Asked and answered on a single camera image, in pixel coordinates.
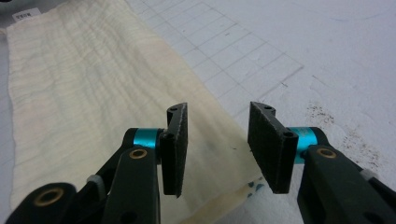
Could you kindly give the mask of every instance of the cream fabric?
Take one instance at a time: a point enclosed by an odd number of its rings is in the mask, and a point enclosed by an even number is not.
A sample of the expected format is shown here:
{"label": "cream fabric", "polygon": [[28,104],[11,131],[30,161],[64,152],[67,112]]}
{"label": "cream fabric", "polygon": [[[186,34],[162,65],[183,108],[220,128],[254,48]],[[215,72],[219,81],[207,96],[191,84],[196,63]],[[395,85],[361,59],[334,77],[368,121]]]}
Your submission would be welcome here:
{"label": "cream fabric", "polygon": [[80,189],[128,128],[165,128],[165,110],[182,102],[189,104],[183,192],[161,196],[163,223],[213,221],[244,201],[242,186],[260,176],[241,128],[124,1],[66,2],[11,25],[7,41],[12,207],[50,182]]}

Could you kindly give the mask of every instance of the screw hole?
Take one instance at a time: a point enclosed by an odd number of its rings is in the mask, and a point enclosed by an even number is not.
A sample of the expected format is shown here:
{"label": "screw hole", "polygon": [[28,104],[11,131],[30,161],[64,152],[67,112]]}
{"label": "screw hole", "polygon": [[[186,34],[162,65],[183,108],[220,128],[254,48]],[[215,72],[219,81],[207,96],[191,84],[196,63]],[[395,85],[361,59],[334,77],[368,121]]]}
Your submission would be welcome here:
{"label": "screw hole", "polygon": [[147,155],[147,151],[145,149],[136,149],[134,151],[132,151],[131,153],[129,153],[129,156],[132,159],[142,159]]}
{"label": "screw hole", "polygon": [[64,190],[61,188],[47,189],[35,198],[35,206],[44,207],[56,203],[63,195]]}
{"label": "screw hole", "polygon": [[322,156],[322,157],[326,157],[329,159],[334,159],[337,157],[337,154],[335,154],[335,152],[327,149],[327,148],[320,148],[318,149],[317,153]]}
{"label": "screw hole", "polygon": [[137,214],[133,211],[125,212],[120,217],[120,222],[122,224],[132,224],[135,223],[137,220]]}
{"label": "screw hole", "polygon": [[384,219],[382,219],[382,217],[377,215],[376,213],[365,212],[365,213],[363,213],[363,215],[371,223],[374,223],[374,224],[382,224],[382,223],[384,223]]}

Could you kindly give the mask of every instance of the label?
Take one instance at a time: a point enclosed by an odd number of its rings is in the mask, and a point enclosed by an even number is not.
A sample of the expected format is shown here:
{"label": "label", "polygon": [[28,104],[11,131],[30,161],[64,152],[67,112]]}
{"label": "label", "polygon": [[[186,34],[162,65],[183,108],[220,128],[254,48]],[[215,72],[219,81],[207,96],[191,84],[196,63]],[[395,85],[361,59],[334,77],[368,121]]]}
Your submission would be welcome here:
{"label": "label", "polygon": [[27,18],[32,18],[33,16],[38,16],[41,15],[40,10],[38,10],[37,7],[27,9],[21,12],[17,12],[14,15],[12,15],[12,18],[14,18],[15,21],[21,21]]}

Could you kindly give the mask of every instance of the blue metal part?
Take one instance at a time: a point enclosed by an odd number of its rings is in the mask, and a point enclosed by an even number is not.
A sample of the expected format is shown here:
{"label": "blue metal part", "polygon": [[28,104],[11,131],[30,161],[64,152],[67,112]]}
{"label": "blue metal part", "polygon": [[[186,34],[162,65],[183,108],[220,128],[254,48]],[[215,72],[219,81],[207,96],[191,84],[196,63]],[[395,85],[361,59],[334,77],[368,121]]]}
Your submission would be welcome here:
{"label": "blue metal part", "polygon": [[134,134],[134,145],[155,149],[158,129],[137,129]]}
{"label": "blue metal part", "polygon": [[292,127],[289,129],[298,135],[297,153],[294,163],[304,163],[304,159],[301,157],[301,155],[308,149],[309,146],[318,144],[317,136],[315,135],[314,131],[308,127]]}

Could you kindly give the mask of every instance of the stain on surface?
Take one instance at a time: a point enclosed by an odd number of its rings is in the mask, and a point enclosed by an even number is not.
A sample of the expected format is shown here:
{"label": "stain on surface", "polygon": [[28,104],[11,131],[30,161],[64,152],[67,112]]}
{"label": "stain on surface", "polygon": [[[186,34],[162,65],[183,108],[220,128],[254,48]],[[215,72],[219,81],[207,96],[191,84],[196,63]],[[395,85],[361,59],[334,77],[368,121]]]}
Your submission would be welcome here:
{"label": "stain on surface", "polygon": [[[322,130],[329,130],[334,125],[334,117],[331,112],[319,102],[309,103],[306,119],[307,126],[319,127]],[[350,160],[356,162],[361,168],[370,169],[376,173],[378,172],[379,164],[381,164],[380,152],[365,142],[364,138],[359,134],[359,124],[357,125],[356,128],[343,127],[346,134],[342,139],[340,148],[337,149],[342,151]]]}
{"label": "stain on surface", "polygon": [[381,164],[380,152],[366,143],[359,135],[357,129],[351,129],[346,132],[340,149],[361,168],[378,172],[378,164]]}
{"label": "stain on surface", "polygon": [[334,124],[334,117],[319,102],[311,102],[307,108],[307,125],[325,129]]}

